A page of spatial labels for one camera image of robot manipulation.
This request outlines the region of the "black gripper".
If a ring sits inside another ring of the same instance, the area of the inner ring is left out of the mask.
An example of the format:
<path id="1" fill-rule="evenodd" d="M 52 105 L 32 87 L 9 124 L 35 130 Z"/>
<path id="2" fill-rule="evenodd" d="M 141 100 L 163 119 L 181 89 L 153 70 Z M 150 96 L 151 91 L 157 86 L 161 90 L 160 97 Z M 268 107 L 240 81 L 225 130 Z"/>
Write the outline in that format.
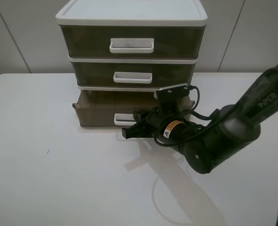
<path id="1" fill-rule="evenodd" d="M 201 131 L 201 124 L 185 119 L 192 113 L 190 109 L 169 111 L 163 115 L 158 108 L 134 111 L 136 124 L 122 128 L 122 136 L 125 139 L 152 137 L 156 144 L 184 144 Z"/>

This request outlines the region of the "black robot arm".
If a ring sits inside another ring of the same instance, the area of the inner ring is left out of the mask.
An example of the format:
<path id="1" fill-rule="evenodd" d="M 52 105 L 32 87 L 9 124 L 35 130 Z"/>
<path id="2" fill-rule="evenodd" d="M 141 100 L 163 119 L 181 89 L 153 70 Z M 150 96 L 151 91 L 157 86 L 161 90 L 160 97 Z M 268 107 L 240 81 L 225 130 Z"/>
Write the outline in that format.
<path id="1" fill-rule="evenodd" d="M 155 92 L 157 106 L 135 111 L 135 124 L 123 128 L 122 136 L 153 138 L 182 154 L 197 173 L 207 174 L 255 141 L 261 122 L 278 111 L 278 65 L 258 77 L 236 104 L 210 116 L 179 108 L 178 100 L 193 89 L 188 84 L 160 88 Z"/>

